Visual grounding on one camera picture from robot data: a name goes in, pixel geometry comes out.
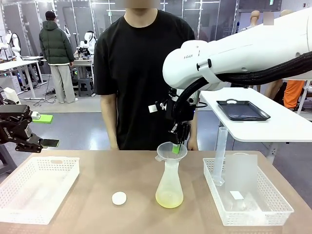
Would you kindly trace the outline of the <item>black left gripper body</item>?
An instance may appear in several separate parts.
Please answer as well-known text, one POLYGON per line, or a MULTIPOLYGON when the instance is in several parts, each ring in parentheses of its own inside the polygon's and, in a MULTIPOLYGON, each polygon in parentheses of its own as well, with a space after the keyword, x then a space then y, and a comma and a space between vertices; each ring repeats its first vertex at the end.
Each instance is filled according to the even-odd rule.
POLYGON ((26 143, 31 135, 26 130, 31 113, 28 105, 0 105, 0 144, 26 143))

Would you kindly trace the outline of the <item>translucent plastic funnel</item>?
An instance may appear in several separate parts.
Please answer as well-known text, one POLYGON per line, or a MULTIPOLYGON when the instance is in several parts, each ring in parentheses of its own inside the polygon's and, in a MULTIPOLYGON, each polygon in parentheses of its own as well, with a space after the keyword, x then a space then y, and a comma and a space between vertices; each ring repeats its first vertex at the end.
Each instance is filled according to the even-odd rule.
POLYGON ((158 146, 157 161, 165 162, 180 162, 188 153, 187 147, 183 144, 173 144, 172 142, 165 142, 158 146))

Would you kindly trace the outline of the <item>conical flask with yellow liquid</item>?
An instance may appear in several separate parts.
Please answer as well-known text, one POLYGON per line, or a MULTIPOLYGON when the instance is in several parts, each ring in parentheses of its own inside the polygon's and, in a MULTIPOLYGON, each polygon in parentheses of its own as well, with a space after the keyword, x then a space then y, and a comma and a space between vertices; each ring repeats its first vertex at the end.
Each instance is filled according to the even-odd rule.
POLYGON ((164 173, 156 190, 156 201, 167 209, 180 206, 184 199, 178 167, 179 162, 165 161, 164 173))

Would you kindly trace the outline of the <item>person's left forearm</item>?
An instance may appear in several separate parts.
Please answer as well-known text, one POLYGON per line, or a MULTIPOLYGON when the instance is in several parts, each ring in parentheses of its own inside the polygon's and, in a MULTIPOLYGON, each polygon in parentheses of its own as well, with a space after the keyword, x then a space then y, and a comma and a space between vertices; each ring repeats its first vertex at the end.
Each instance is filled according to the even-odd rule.
POLYGON ((194 116, 193 120, 190 121, 190 137, 187 143, 187 148, 189 151, 198 151, 197 143, 197 116, 194 116))

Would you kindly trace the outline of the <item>person's right forearm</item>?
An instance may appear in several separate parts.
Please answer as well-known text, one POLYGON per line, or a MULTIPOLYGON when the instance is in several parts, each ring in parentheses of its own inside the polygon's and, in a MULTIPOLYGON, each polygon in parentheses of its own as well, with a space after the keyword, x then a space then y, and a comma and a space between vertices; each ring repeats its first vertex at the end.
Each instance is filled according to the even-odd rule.
POLYGON ((110 148, 112 150, 118 150, 117 143, 117 97, 116 94, 101 95, 100 107, 102 117, 107 130, 108 139, 110 142, 110 148))

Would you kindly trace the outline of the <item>white perforated plastic basket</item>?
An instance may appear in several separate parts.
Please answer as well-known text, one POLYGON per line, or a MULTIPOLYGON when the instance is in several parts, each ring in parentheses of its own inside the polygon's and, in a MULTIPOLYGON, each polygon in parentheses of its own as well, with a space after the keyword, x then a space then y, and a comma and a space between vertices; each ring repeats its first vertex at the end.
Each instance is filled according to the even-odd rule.
POLYGON ((78 157, 30 158, 0 184, 0 222, 49 224, 79 173, 78 157))
POLYGON ((257 169, 257 189, 254 192, 230 193, 225 184, 215 185, 214 159, 203 159, 204 176, 224 226, 283 226, 294 212, 292 206, 257 169))

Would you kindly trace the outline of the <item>black step stool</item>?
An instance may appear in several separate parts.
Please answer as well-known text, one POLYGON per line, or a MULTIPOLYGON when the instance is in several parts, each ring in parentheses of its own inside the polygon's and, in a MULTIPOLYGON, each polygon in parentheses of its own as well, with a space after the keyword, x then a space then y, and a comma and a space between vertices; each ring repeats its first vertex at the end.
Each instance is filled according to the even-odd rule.
POLYGON ((91 78, 78 79, 78 95, 91 97, 94 94, 94 86, 91 78))

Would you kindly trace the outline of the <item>person in black T-shirt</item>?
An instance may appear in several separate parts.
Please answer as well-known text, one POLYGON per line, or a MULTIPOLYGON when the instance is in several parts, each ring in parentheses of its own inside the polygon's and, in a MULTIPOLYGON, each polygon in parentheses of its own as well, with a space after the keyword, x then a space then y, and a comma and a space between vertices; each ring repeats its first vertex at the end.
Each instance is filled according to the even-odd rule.
POLYGON ((182 18, 158 9, 158 0, 116 0, 125 14, 98 38, 94 54, 95 93, 116 94, 119 150, 151 150, 170 140, 173 122, 148 106, 168 97, 165 58, 194 40, 182 18))

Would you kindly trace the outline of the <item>white background desk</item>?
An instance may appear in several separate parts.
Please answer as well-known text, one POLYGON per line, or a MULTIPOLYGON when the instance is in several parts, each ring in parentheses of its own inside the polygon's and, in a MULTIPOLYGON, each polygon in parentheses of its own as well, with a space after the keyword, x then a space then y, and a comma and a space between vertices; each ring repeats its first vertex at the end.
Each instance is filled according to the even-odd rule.
POLYGON ((25 72, 26 78, 28 80, 28 85, 30 87, 30 91, 32 96, 26 97, 24 100, 45 100, 44 97, 36 97, 34 92, 34 87, 31 81, 30 73, 28 70, 28 65, 35 64, 39 70, 39 78, 41 78, 41 73, 39 69, 39 61, 38 60, 16 60, 0 63, 0 74, 2 73, 11 73, 12 71, 18 70, 22 75, 22 71, 25 72))

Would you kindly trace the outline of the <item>black rectangular tray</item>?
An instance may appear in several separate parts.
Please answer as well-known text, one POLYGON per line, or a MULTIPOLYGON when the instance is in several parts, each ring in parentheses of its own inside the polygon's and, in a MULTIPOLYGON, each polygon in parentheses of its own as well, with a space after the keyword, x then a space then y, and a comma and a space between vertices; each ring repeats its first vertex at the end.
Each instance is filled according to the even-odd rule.
POLYGON ((217 101, 225 116, 231 121, 266 121, 270 115, 246 100, 227 99, 217 101))

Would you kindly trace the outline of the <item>translucent container with white label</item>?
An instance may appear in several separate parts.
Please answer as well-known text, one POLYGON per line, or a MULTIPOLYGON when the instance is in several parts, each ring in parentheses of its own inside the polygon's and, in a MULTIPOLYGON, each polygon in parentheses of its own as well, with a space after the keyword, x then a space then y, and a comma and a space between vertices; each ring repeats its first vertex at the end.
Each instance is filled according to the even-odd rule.
POLYGON ((257 155, 234 153, 225 157, 227 208, 233 212, 260 211, 257 203, 257 155))

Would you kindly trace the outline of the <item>person in green puffer jacket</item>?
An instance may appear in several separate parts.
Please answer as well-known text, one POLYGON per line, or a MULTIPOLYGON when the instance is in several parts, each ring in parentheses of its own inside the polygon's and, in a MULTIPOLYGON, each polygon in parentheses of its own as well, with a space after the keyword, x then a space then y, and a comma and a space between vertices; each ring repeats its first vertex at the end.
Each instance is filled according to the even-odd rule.
POLYGON ((59 103, 73 103, 75 96, 70 66, 74 62, 74 54, 70 41, 57 25, 57 17, 53 11, 45 13, 46 21, 39 33, 42 54, 50 66, 56 96, 59 103))

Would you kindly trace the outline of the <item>white humanoid robot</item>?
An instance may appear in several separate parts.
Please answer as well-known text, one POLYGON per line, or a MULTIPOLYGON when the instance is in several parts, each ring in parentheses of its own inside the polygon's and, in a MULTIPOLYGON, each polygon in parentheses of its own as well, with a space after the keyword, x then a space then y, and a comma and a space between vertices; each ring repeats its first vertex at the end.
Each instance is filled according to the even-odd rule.
POLYGON ((80 42, 79 50, 83 53, 93 55, 96 41, 95 33, 92 30, 87 31, 84 35, 84 40, 80 42))
POLYGON ((3 44, 4 49, 11 48, 15 55, 16 60, 21 60, 21 45, 20 39, 16 33, 12 33, 10 30, 5 35, 5 43, 3 44))

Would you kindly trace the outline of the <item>white side table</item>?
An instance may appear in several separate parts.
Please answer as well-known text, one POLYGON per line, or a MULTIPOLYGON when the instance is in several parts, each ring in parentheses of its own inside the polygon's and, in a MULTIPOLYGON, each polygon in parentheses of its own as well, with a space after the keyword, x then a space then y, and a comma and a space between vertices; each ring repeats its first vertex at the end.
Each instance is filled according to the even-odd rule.
POLYGON ((312 147, 312 122, 274 102, 254 89, 226 87, 218 91, 203 91, 203 98, 229 134, 240 142, 307 143, 312 147), (250 101, 271 118, 266 121, 229 120, 217 102, 235 99, 250 101))

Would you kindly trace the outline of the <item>round white cap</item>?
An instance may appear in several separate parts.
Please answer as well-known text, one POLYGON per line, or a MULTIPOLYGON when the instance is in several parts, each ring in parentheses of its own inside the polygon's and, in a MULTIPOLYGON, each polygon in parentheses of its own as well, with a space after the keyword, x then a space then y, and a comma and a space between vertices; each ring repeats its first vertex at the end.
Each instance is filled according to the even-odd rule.
POLYGON ((125 192, 119 191, 119 192, 115 192, 112 195, 112 203, 114 205, 123 205, 127 200, 127 195, 125 194, 125 192))

